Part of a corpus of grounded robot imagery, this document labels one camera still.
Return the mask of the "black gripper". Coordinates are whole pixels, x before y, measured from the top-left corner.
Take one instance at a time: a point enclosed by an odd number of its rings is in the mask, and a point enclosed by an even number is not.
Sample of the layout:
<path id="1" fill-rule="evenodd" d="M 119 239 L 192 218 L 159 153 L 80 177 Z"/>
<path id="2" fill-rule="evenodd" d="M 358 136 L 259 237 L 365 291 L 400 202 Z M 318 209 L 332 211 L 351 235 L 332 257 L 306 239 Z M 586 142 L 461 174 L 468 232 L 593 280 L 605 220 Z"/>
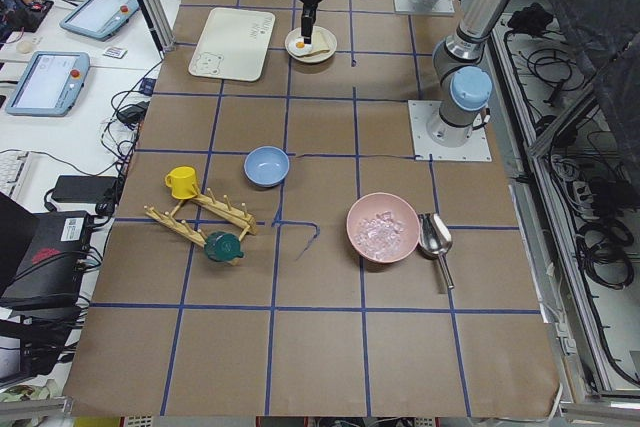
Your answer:
<path id="1" fill-rule="evenodd" d="M 301 37 L 306 45 L 312 43 L 313 22 L 316 21 L 318 5 L 323 0 L 299 0 L 303 4 L 301 20 Z"/>

